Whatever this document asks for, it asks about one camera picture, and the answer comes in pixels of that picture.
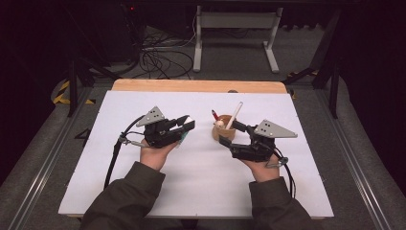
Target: cup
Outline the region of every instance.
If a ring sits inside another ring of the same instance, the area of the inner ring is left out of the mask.
[[[234,138],[236,137],[236,129],[233,128],[233,126],[230,127],[230,129],[226,129],[225,127],[228,125],[230,122],[231,115],[220,115],[218,117],[218,121],[223,121],[224,123],[224,128],[220,128],[218,126],[213,125],[212,129],[212,136],[213,138],[218,141],[219,135],[228,138],[230,141],[233,141]]]

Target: white board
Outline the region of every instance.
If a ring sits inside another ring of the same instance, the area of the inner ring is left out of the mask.
[[[239,102],[243,102],[243,107],[237,119],[245,125],[258,125],[267,119],[298,133],[297,138],[276,140],[277,148],[289,158],[296,198],[312,217],[332,217],[326,190],[290,96],[252,93],[108,91],[58,212],[69,216],[84,214],[103,189],[113,146],[121,132],[157,105],[168,119],[190,115],[195,119],[195,129],[179,149],[169,154],[161,170],[167,177],[149,216],[251,217],[248,183],[254,178],[244,164],[212,138],[212,109],[218,115],[232,114]],[[134,126],[131,130],[143,132],[144,127]],[[127,138],[141,141],[143,136],[131,134]],[[237,131],[233,143],[249,141],[247,133]],[[122,145],[110,181],[127,174],[133,162],[140,159],[139,151],[139,147]],[[281,175],[288,183],[284,168]]]

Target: person's left hand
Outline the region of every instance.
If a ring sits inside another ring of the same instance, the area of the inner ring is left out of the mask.
[[[164,167],[169,152],[178,144],[178,142],[175,142],[160,149],[156,149],[149,147],[145,139],[143,139],[141,143],[146,146],[141,147],[140,162],[156,171],[160,171],[162,167]]]

